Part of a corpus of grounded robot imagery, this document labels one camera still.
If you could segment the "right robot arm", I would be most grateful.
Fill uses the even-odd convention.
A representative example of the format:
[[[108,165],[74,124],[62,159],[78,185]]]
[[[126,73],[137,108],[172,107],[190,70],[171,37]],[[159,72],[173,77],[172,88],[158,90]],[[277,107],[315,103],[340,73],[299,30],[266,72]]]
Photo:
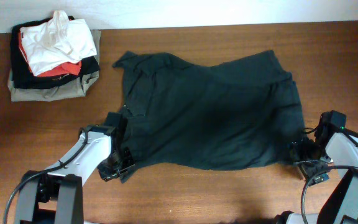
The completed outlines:
[[[295,165],[305,178],[301,193],[301,212],[285,211],[273,223],[358,223],[358,133],[346,128],[346,115],[332,110],[321,114],[315,128],[305,128],[304,137],[291,144]],[[309,187],[329,179],[337,170],[341,178],[318,213],[305,211]]]

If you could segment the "dark green t-shirt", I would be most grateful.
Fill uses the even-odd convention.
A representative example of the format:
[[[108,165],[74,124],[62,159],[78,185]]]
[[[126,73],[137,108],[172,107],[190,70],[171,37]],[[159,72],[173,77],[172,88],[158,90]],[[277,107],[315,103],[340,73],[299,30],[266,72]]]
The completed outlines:
[[[272,50],[207,67],[173,54],[126,52],[123,146],[136,169],[170,163],[242,170],[294,161],[305,127],[292,74]]]

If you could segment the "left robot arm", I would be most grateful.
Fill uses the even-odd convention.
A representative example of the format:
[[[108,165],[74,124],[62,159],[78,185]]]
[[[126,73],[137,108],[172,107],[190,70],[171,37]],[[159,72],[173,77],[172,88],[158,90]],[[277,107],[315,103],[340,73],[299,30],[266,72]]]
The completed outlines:
[[[12,196],[17,197],[14,223],[85,224],[83,186],[96,170],[107,182],[124,179],[134,168],[121,146],[127,119],[110,112],[103,124],[81,128],[76,144],[56,163],[27,171]]]

